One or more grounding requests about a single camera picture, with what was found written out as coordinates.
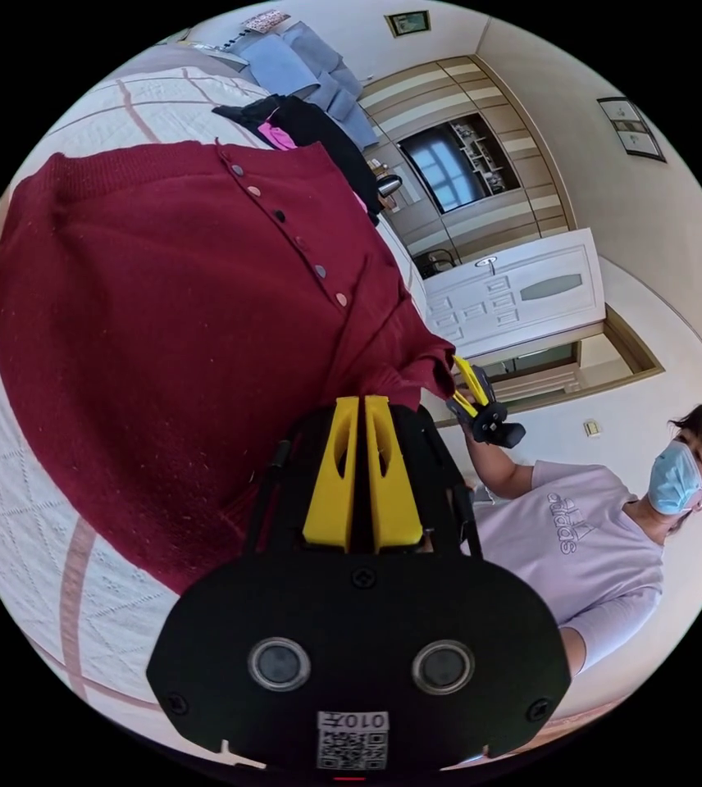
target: yellow plastic part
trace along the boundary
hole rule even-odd
[[[487,407],[488,397],[485,393],[485,389],[482,388],[480,381],[476,378],[474,374],[474,370],[471,368],[471,365],[468,361],[464,358],[461,358],[459,355],[454,355],[453,359],[455,363],[458,365],[458,371],[460,372],[461,377],[463,377],[463,382],[468,386],[469,391],[471,392],[474,400],[480,407]],[[472,404],[468,402],[465,396],[458,391],[455,391],[453,395],[453,399],[472,417],[476,417],[477,410],[474,408]]]
[[[335,404],[335,416],[302,535],[309,544],[351,546],[353,496],[357,469],[359,398],[344,397]],[[340,461],[345,454],[345,467]]]
[[[374,551],[418,544],[422,524],[386,396],[365,397],[365,422]]]

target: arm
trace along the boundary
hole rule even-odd
[[[533,467],[516,464],[497,445],[475,442],[471,431],[465,426],[463,433],[476,474],[496,497],[514,500],[531,492]]]
[[[564,642],[564,652],[567,654],[567,665],[570,668],[570,675],[574,678],[582,669],[586,662],[586,642],[575,629],[564,627],[559,629]]]
[[[660,591],[645,586],[581,612],[559,627],[572,677],[621,648],[649,620]]]

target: white wall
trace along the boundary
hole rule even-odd
[[[594,388],[596,385],[605,385],[614,380],[623,380],[625,377],[632,377],[632,371],[623,358],[586,366],[581,364],[581,369],[578,371],[578,380],[583,388]]]
[[[190,40],[222,46],[239,34],[240,24],[268,8],[291,15],[278,31],[303,21],[345,58],[361,82],[421,63],[470,55],[480,43],[489,17],[447,2],[422,0],[411,6],[431,13],[431,30],[394,38],[384,14],[408,11],[402,0],[280,0],[260,2],[215,16],[193,27]]]
[[[520,462],[545,459],[604,464],[634,494],[643,494],[652,461],[670,438],[669,418],[702,403],[702,343],[670,308],[620,268],[600,259],[605,301],[662,363],[665,373],[573,402],[518,413],[526,437],[513,451]],[[595,419],[602,435],[587,438]],[[458,427],[441,431],[463,472],[472,472]],[[666,546],[665,593],[644,629],[616,653],[581,674],[560,716],[598,707],[637,688],[674,649],[702,608],[702,513]]]
[[[617,349],[605,334],[597,334],[581,340],[581,369],[621,359]]]
[[[651,287],[702,338],[702,189],[676,151],[652,125],[668,163],[628,156],[597,104],[620,92],[525,30],[492,19],[478,54],[545,138],[599,253]]]

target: door handle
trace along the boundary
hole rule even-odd
[[[487,268],[487,267],[489,267],[490,268],[490,273],[492,275],[496,275],[496,269],[494,268],[493,263],[496,262],[497,259],[498,259],[497,257],[485,257],[485,259],[477,260],[474,263],[474,267],[476,267],[476,268]]]

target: qr code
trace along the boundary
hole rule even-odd
[[[388,733],[321,730],[318,767],[333,771],[383,771]]]

